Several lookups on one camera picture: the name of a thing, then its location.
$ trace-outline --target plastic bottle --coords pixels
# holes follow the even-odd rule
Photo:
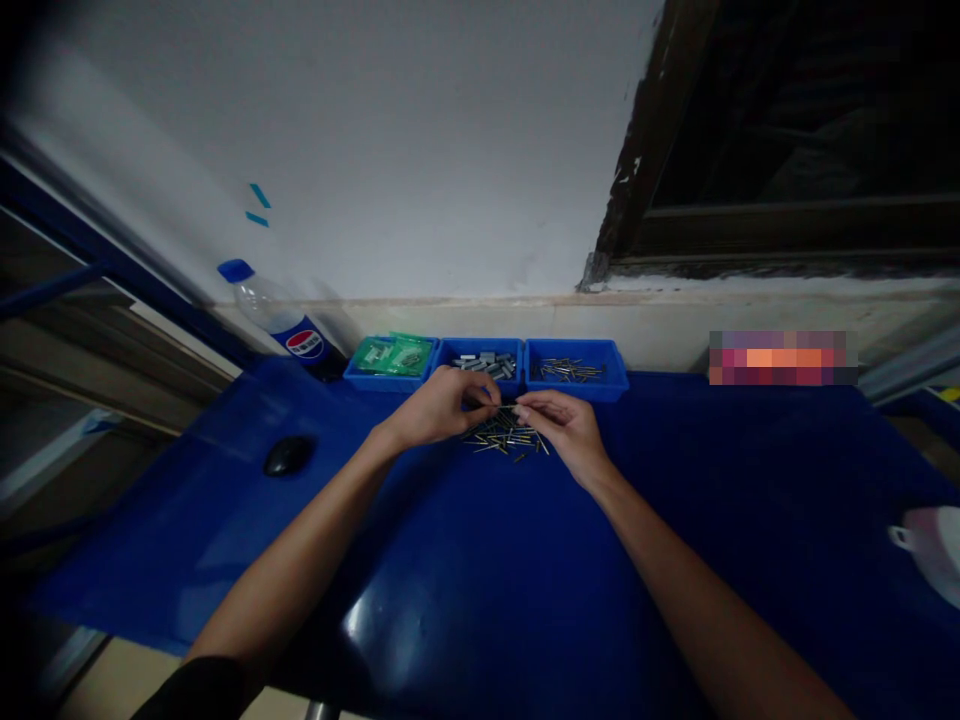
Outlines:
[[[257,275],[243,260],[217,266],[233,285],[237,306],[250,322],[266,330],[318,380],[343,377],[347,359],[323,336],[282,287]]]

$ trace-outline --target black mouse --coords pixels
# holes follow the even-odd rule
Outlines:
[[[290,475],[300,470],[313,455],[313,440],[291,435],[278,440],[263,463],[263,474],[269,477]]]

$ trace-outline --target blue bottle cap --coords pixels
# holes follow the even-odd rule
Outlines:
[[[220,263],[217,265],[217,270],[227,282],[242,282],[254,275],[253,268],[239,258]]]

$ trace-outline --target blue plastic bin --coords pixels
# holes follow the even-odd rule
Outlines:
[[[534,380],[533,368],[543,358],[582,360],[584,365],[596,368],[606,365],[603,382],[585,383]],[[527,390],[559,390],[590,402],[616,402],[630,387],[627,368],[613,340],[527,340],[524,348],[523,369]]]
[[[378,336],[378,340],[393,340],[395,338]],[[370,392],[402,392],[414,393],[430,377],[433,372],[433,360],[437,354],[437,345],[439,341],[436,338],[423,338],[429,340],[430,357],[427,359],[426,367],[420,377],[409,377],[405,375],[371,375],[370,373],[357,370],[355,364],[356,355],[350,358],[350,364],[343,373],[343,379],[353,385],[357,390],[367,390]]]
[[[523,390],[523,341],[517,338],[443,338],[433,358],[432,373],[440,365],[450,365],[461,355],[480,355],[481,352],[510,353],[517,361],[517,373],[507,380],[498,380],[500,394],[515,398]]]

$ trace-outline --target hand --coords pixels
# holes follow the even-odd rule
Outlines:
[[[556,390],[541,390],[518,397],[513,412],[521,425],[529,425],[553,444],[584,487],[613,468],[593,408],[585,400]]]
[[[464,411],[465,401],[481,407]],[[500,388],[489,375],[441,365],[381,428],[406,450],[464,433],[492,418],[499,407]]]

